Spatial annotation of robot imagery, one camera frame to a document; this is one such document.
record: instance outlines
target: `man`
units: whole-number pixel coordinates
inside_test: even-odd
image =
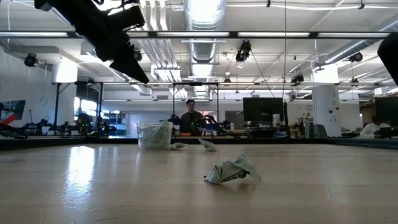
[[[191,133],[192,136],[200,136],[203,128],[206,127],[206,121],[202,120],[203,115],[195,111],[195,100],[187,100],[188,112],[181,116],[181,133]],[[192,128],[192,123],[197,123],[197,129]]]
[[[388,124],[382,123],[381,120],[374,115],[372,117],[372,123],[366,125],[362,130],[360,137],[372,139],[375,137],[374,132],[380,130],[380,128],[390,128]]]

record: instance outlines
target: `crumpled paper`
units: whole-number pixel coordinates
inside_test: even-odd
[[[172,144],[171,146],[169,146],[167,149],[174,151],[174,150],[179,150],[182,149],[183,147],[187,146],[188,144],[184,144],[184,143],[180,143],[180,142],[176,142],[174,144]]]
[[[161,126],[141,128],[141,133],[144,148],[164,149],[170,146],[171,128],[168,121],[163,121]]]
[[[225,161],[222,165],[215,165],[214,168],[205,176],[205,181],[213,184],[221,184],[237,178],[245,178],[247,175],[253,179],[256,184],[261,183],[261,176],[256,168],[244,155],[232,161]]]
[[[214,145],[214,143],[209,142],[209,141],[205,141],[202,139],[198,139],[200,144],[206,149],[206,151],[210,151],[210,152],[215,152],[217,151],[216,146]]]

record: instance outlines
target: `table surface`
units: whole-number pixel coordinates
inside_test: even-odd
[[[85,145],[0,152],[1,223],[397,223],[398,151],[332,145]],[[250,177],[203,176],[240,154]]]

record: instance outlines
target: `clear plastic container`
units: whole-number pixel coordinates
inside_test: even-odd
[[[141,149],[167,150],[172,138],[173,123],[137,122],[138,146]]]

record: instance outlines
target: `poster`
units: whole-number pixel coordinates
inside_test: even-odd
[[[17,120],[21,120],[25,102],[26,100],[0,101],[0,121],[4,121],[13,114],[17,116]]]

